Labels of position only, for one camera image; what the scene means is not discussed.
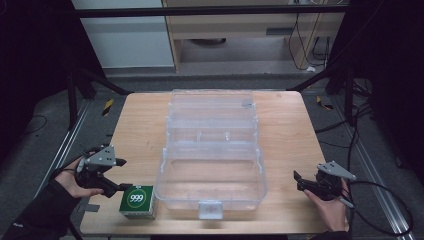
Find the human hand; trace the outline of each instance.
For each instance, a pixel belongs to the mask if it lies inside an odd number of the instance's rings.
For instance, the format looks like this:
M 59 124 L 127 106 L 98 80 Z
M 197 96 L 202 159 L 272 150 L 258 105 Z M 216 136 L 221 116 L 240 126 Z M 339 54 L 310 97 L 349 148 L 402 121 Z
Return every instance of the human hand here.
M 347 191 L 347 184 L 343 179 L 342 186 Z M 346 206 L 339 198 L 323 201 L 309 190 L 305 190 L 304 193 L 318 208 L 321 219 L 330 232 L 345 231 Z
M 97 194 L 102 194 L 103 189 L 100 188 L 91 188 L 86 189 L 80 187 L 76 180 L 75 180 L 75 171 L 78 163 L 80 162 L 81 158 L 78 158 L 77 160 L 73 161 L 69 166 L 66 167 L 65 170 L 63 170 L 59 175 L 56 176 L 55 180 L 62 185 L 68 193 L 74 197 L 74 198 L 81 198 L 81 197 L 91 197 Z

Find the black sleeve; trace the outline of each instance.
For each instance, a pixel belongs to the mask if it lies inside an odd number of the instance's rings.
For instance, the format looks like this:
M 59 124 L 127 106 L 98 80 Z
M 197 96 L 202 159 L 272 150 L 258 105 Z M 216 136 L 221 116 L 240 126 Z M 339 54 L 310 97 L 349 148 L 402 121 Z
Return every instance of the black sleeve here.
M 3 240 L 59 239 L 66 235 L 70 215 L 80 200 L 52 180 L 11 224 Z
M 339 232 L 324 232 L 316 235 L 311 240 L 351 240 L 350 236 L 345 231 Z

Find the cable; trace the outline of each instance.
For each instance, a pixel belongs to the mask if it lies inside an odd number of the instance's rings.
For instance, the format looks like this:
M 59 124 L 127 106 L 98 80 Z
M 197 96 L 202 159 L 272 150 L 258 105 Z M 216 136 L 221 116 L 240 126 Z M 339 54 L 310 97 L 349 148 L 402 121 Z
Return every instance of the cable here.
M 352 211 L 351 211 L 351 214 L 352 215 L 355 215 L 355 214 L 357 214 L 366 224 L 368 224 L 370 227 L 372 227 L 372 228 L 374 228 L 375 230 L 377 230 L 377 231 L 379 231 L 379 232 L 381 232 L 381 233 L 384 233 L 384 234 L 386 234 L 386 235 L 389 235 L 389 236 L 392 236 L 392 237 L 400 237 L 400 236 L 404 236 L 404 235 L 406 235 L 406 234 L 409 234 L 411 231 L 412 231 L 412 229 L 413 229 L 413 227 L 414 227 L 414 217 L 413 217 L 413 215 L 412 215 L 412 212 L 411 212 L 411 210 L 408 208 L 408 206 L 406 205 L 406 203 L 397 195 L 397 194 L 395 194 L 392 190 L 390 190 L 389 188 L 387 188 L 387 187 L 384 187 L 383 185 L 380 185 L 380 184 L 378 184 L 378 183 L 374 183 L 374 182 L 369 182 L 369 181 L 355 181 L 355 182 L 350 182 L 349 184 L 348 184 L 348 186 L 351 186 L 351 185 L 373 185 L 373 186 L 375 186 L 375 187 L 378 187 L 378 188 L 381 188 L 381 189 L 384 189 L 386 192 L 389 192 L 403 207 L 404 207 L 404 209 L 405 209 L 405 211 L 407 212 L 407 214 L 408 214 L 408 217 L 409 217 L 409 222 L 408 222 L 408 229 L 407 230 L 405 230 L 404 232 L 401 232 L 401 233 L 394 233 L 394 232 L 389 232 L 389 231 L 386 231 L 386 230 L 384 230 L 384 229 L 382 229 L 382 228 L 379 228 L 379 227 L 377 227 L 377 225 L 376 224 L 373 224 L 373 223 L 371 223 L 369 220 L 367 220 L 362 214 L 361 214 L 361 212 L 359 212 L 356 208 L 354 208 L 354 209 L 352 209 Z
M 362 106 L 364 105 L 368 105 L 368 103 L 364 103 L 363 105 L 361 105 L 360 107 L 358 107 L 356 114 L 354 115 L 354 119 L 353 119 L 353 134 L 352 134 L 352 140 L 350 141 L 350 145 L 349 145 L 349 151 L 348 151 L 348 155 L 347 155 L 347 171 L 350 172 L 350 162 L 351 162 L 351 156 L 352 156 L 352 150 L 353 150 L 353 146 L 356 144 L 356 142 L 359 140 L 359 133 L 358 133 L 358 119 L 359 116 L 364 116 L 368 113 L 371 113 L 371 111 L 365 112 L 363 113 L 363 111 L 370 109 L 370 106 L 367 106 L 366 108 L 361 109 Z
M 355 90 L 359 93 L 359 95 L 364 97 L 371 97 L 371 91 L 368 90 L 367 82 L 365 82 L 365 87 L 361 84 L 357 83 L 355 80 L 353 81 L 353 86 L 356 88 Z
M 328 54 L 328 53 L 327 53 L 327 51 L 328 51 L 329 38 L 330 38 L 330 37 L 327 37 L 327 45 L 326 45 L 326 47 L 325 47 L 325 52 L 324 52 L 324 53 L 315 53 L 315 49 L 316 49 L 316 46 L 317 46 L 317 44 L 318 44 L 318 41 L 320 40 L 320 37 L 317 37 L 317 38 L 315 39 L 314 46 L 312 47 L 312 56 L 313 56 L 316 60 L 325 61 L 325 59 L 326 59 L 326 57 L 327 57 L 327 54 Z
M 290 52 L 290 55 L 291 55 L 291 57 L 292 57 L 292 59 L 293 59 L 293 61 L 294 61 L 294 55 L 293 55 L 293 52 L 291 51 L 291 39 L 292 39 L 292 36 L 293 36 L 293 34 L 294 34 L 294 32 L 296 31 L 297 32 L 297 35 L 298 35 L 298 37 L 299 37 L 299 41 L 300 41 L 300 45 L 302 46 L 302 50 L 303 50 L 303 57 L 305 58 L 305 60 L 312 66 L 312 67 L 318 67 L 318 66 L 323 66 L 324 65 L 324 63 L 322 63 L 322 64 L 315 64 L 315 63 L 312 63 L 311 61 L 309 61 L 309 59 L 308 59 L 308 56 L 306 56 L 306 49 L 305 49 L 305 45 L 303 44 L 303 40 L 302 40 L 302 37 L 300 36 L 300 31 L 299 31 L 299 13 L 297 13 L 296 14 L 296 21 L 295 21 L 295 24 L 294 24 L 294 26 L 293 26 L 293 31 L 292 31 L 292 33 L 290 34 L 290 37 L 289 37 L 289 52 Z M 294 65 L 296 66 L 296 68 L 298 69 L 298 70 L 306 70 L 306 68 L 301 68 L 301 67 L 299 67 L 299 66 L 297 66 L 297 64 L 296 64 L 296 61 L 294 61 Z
M 46 124 L 47 124 L 47 118 L 46 118 L 45 116 L 43 116 L 43 115 L 34 115 L 34 116 L 32 116 L 32 118 L 36 118 L 36 117 L 43 118 L 43 119 L 44 119 L 44 123 L 41 125 L 41 127 L 37 128 L 37 129 L 35 129 L 35 130 L 32 130 L 32 131 L 24 132 L 24 134 L 31 134 L 31 133 L 38 132 L 38 131 L 40 131 L 40 130 L 44 127 L 44 126 L 46 126 Z
M 327 145 L 330 145 L 330 146 L 333 146 L 333 147 L 349 148 L 348 146 L 339 146 L 339 145 L 328 143 L 328 142 L 324 142 L 324 141 L 318 141 L 318 142 L 323 143 L 323 144 L 327 144 Z
M 371 111 L 370 112 L 363 112 L 363 111 L 365 111 L 365 110 L 367 110 L 367 109 L 369 109 L 370 107 L 368 107 L 368 108 L 366 108 L 366 109 L 363 109 L 363 110 L 361 110 L 361 111 L 359 111 L 358 113 L 357 113 L 357 118 L 360 118 L 360 117 L 362 117 L 362 116 L 364 116 L 364 115 L 366 115 L 366 114 L 368 114 L 368 113 L 371 113 Z M 330 125 L 330 126 L 327 126 L 327 127 L 324 127 L 324 128 L 321 128 L 321 129 L 317 129 L 317 130 L 315 130 L 315 133 L 322 133 L 322 132 L 326 132 L 326 131 L 329 131 L 329 130 L 331 130 L 331 129 L 334 129 L 334 128 L 336 128 L 336 127 L 339 127 L 339 126 L 341 126 L 341 125 L 343 125 L 344 123 L 346 123 L 347 122 L 347 120 L 343 120 L 343 121 L 341 121 L 341 122 L 338 122 L 338 123 L 334 123 L 334 124 L 332 124 L 332 125 Z

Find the gray floor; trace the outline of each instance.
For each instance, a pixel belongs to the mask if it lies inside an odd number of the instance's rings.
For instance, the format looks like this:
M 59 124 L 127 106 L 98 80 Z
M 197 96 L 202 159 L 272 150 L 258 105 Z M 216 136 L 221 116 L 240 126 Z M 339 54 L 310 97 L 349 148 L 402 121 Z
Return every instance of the gray floor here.
M 155 74 L 150 71 L 139 77 L 113 76 L 110 80 L 127 90 L 136 92 L 169 91 L 174 88 L 285 89 L 303 82 L 314 74 L 296 69 L 285 41 L 277 38 L 227 39 L 224 44 L 215 44 L 211 41 L 186 41 L 181 61 L 181 69 L 178 73 L 158 72 Z M 328 110 L 316 102 L 316 96 L 323 93 L 325 82 L 325 80 L 318 82 L 302 94 L 315 129 L 321 129 L 342 119 L 337 109 Z M 125 96 L 119 96 L 97 84 L 95 87 L 98 91 L 95 100 L 79 101 L 79 106 L 88 105 L 88 111 L 81 130 L 72 139 L 71 147 L 66 152 L 68 157 L 77 155 L 85 147 L 110 141 L 110 135 L 113 134 Z M 342 94 L 331 98 L 325 94 L 321 96 L 329 104 L 337 105 Z M 108 116 L 101 116 L 104 104 L 110 98 L 114 99 L 111 111 Z M 357 106 L 364 102 L 362 98 L 355 98 Z M 60 145 L 68 134 L 67 111 L 66 92 L 60 92 L 40 101 L 34 114 L 43 117 L 34 117 L 27 129 L 31 133 L 22 136 L 19 144 L 12 150 L 9 161 L 2 166 L 0 235 L 35 196 L 44 175 L 50 168 L 52 159 L 57 157 Z M 377 122 L 366 115 L 358 123 L 361 143 L 365 146 L 368 157 L 385 185 L 408 199 L 407 204 L 415 218 L 414 237 L 424 239 L 424 230 L 420 228 L 424 226 L 424 214 L 421 210 L 421 204 L 424 202 L 422 185 L 411 170 L 400 169 L 396 166 L 395 156 Z M 346 164 L 348 151 L 342 147 L 348 146 L 350 142 L 348 132 L 348 127 L 341 126 L 317 134 L 327 161 L 335 160 L 341 165 Z M 352 154 L 351 171 L 360 179 L 369 179 L 367 166 L 361 161 L 363 156 L 359 153 L 354 151 Z M 367 216 L 367 219 L 390 230 L 389 221 L 380 208 L 381 204 L 375 197 L 374 191 L 365 187 L 358 187 L 352 191 L 358 209 Z M 77 226 L 82 216 L 81 212 L 73 214 L 72 219 Z M 355 218 L 353 229 L 355 239 L 396 239 L 375 231 L 358 217 Z M 142 239 L 142 237 L 145 236 L 130 238 Z M 307 236 L 291 235 L 289 237 L 290 239 L 306 239 Z M 85 236 L 84 238 L 107 239 L 107 236 Z M 112 239 L 121 238 L 123 236 L 112 237 Z

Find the aluminum rail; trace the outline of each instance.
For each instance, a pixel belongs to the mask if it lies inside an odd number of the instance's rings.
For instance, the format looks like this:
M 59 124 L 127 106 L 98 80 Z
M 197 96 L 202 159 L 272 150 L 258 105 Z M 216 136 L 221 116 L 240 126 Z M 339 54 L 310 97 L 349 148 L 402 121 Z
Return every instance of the aluminum rail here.
M 45 185 L 47 185 L 49 181 L 49 177 L 52 174 L 52 172 L 56 169 L 61 167 L 66 158 L 68 157 L 69 151 L 72 147 L 72 144 L 75 141 L 75 138 L 78 135 L 78 132 L 81 129 L 81 126 L 85 120 L 85 117 L 87 116 L 88 109 L 90 108 L 92 101 L 91 100 L 83 100 L 81 103 L 81 108 L 78 113 L 78 120 L 75 123 L 74 127 L 70 130 L 68 130 L 65 138 L 62 141 L 62 144 L 59 147 L 59 150 L 56 153 L 56 156 L 53 159 L 53 162 L 50 164 L 50 168 L 47 170 L 46 175 L 44 176 L 43 181 L 41 182 L 40 186 L 38 187 L 37 192 L 35 193 L 34 198 L 40 193 L 40 191 L 44 188 Z
M 341 110 L 343 103 L 342 99 L 338 97 L 331 97 L 332 102 L 335 105 L 335 109 L 337 109 L 338 114 L 342 119 L 344 119 L 344 113 Z M 353 137 L 353 129 L 348 125 L 345 124 L 346 130 L 349 134 L 349 137 Z M 363 145 L 361 139 L 358 139 L 356 145 L 355 145 L 356 153 L 358 154 L 359 162 L 364 169 L 365 174 L 367 175 L 367 178 L 375 183 L 378 183 L 380 185 L 386 186 L 384 183 L 383 178 L 380 176 L 380 174 L 377 171 L 377 168 L 375 167 L 371 157 L 368 155 L 365 146 Z M 392 197 L 392 195 L 386 191 L 383 191 L 380 188 L 373 188 L 374 192 L 377 196 L 378 201 L 380 202 L 380 205 L 386 214 L 387 219 L 389 220 L 389 223 L 395 233 L 401 233 L 405 232 L 408 229 L 408 223 L 405 220 L 402 212 L 400 211 L 396 200 Z M 405 236 L 398 237 L 399 240 L 415 240 L 415 237 L 413 233 L 409 233 Z

